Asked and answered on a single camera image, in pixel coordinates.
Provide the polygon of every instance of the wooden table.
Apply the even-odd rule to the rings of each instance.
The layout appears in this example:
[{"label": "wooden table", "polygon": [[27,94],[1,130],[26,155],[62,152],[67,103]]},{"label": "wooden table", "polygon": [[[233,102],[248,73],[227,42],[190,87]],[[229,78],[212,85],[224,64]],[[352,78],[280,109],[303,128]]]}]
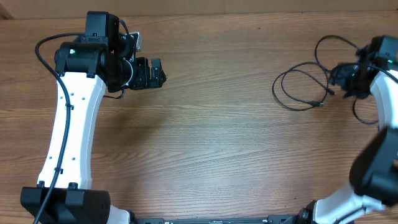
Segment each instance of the wooden table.
[{"label": "wooden table", "polygon": [[[314,61],[322,36],[342,35],[365,46],[398,36],[398,12],[312,12],[225,16],[128,17],[144,36],[139,56],[161,58],[168,80],[158,90],[103,99],[92,153],[93,189],[138,217],[263,217],[297,213],[348,181],[353,159],[377,133],[351,112],[352,98],[328,96],[304,112],[278,105],[271,85],[291,66]],[[49,149],[55,79],[36,59],[35,44],[50,35],[83,32],[85,19],[0,21],[0,223],[32,223],[19,203],[35,186]],[[53,55],[64,38],[45,44]],[[328,40],[328,68],[353,62],[354,49]],[[315,67],[307,67],[320,80]],[[286,89],[308,100],[323,90],[293,73]],[[302,107],[277,94],[289,105]],[[374,100],[358,113],[377,118]],[[358,223],[395,223],[397,210]]]}]

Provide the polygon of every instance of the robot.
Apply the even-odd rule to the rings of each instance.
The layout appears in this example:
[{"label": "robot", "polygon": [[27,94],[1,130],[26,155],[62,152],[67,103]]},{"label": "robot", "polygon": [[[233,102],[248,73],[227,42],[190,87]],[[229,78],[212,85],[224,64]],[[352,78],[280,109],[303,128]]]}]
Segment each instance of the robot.
[{"label": "robot", "polygon": [[[119,31],[122,24],[126,33]],[[70,35],[55,53],[55,70],[40,56],[48,40]],[[314,200],[296,215],[260,218],[164,220],[136,218],[111,205],[107,191],[91,190],[91,147],[96,115],[105,89],[161,88],[167,80],[160,59],[136,58],[140,33],[130,33],[124,21],[107,12],[88,12],[85,33],[60,34],[40,41],[35,52],[57,79],[58,102],[50,149],[36,187],[23,187],[21,205],[34,223],[102,224],[345,224],[398,202],[398,39],[380,36],[357,51],[358,61],[342,63],[329,82],[346,96],[374,95],[379,133],[356,158],[349,182],[331,196]]]}]

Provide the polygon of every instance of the robotic arm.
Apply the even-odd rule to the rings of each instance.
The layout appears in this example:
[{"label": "robotic arm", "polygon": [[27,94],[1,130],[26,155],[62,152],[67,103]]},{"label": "robotic arm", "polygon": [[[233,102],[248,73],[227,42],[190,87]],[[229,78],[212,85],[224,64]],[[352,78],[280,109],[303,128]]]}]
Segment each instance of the robotic arm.
[{"label": "robotic arm", "polygon": [[[126,34],[119,32],[122,24]],[[346,90],[346,96],[373,94],[381,130],[355,160],[349,183],[326,199],[313,201],[298,215],[266,218],[204,220],[136,219],[134,214],[111,205],[109,193],[91,189],[91,147],[96,115],[104,96],[125,89],[160,88],[166,81],[159,59],[136,58],[139,33],[129,33],[122,20],[107,12],[88,12],[86,31],[73,42],[64,42],[55,53],[59,75],[57,113],[50,149],[36,187],[24,187],[21,204],[41,223],[107,224],[345,224],[374,210],[398,202],[398,40],[376,37],[359,50],[357,63],[338,65],[330,81]],[[67,89],[65,96],[63,86]],[[70,108],[69,137],[61,145]],[[62,155],[62,165],[57,161]],[[56,183],[51,185],[59,172]]]}]

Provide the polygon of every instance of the wood grain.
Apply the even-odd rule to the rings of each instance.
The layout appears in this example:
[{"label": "wood grain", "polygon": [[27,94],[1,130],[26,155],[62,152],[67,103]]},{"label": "wood grain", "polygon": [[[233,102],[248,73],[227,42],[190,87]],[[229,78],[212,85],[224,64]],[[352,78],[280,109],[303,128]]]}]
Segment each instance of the wood grain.
[{"label": "wood grain", "polygon": [[[377,133],[351,112],[343,92],[326,107],[283,109],[274,78],[314,61],[317,40],[342,35],[364,46],[376,35],[398,36],[398,12],[312,12],[225,16],[126,17],[144,36],[139,56],[161,58],[169,79],[158,90],[104,99],[92,154],[93,188],[138,217],[263,217],[297,213],[348,181],[353,159]],[[31,223],[21,207],[49,148],[55,80],[34,54],[50,35],[83,31],[84,19],[0,21],[0,223]],[[42,46],[53,54],[69,40]],[[354,50],[328,40],[320,60],[331,68],[355,60]],[[317,68],[304,68],[320,80]],[[309,100],[323,91],[308,77],[286,78],[289,93]],[[290,105],[302,106],[286,100]],[[377,118],[374,100],[358,113]],[[395,223],[395,210],[358,223]]]}]

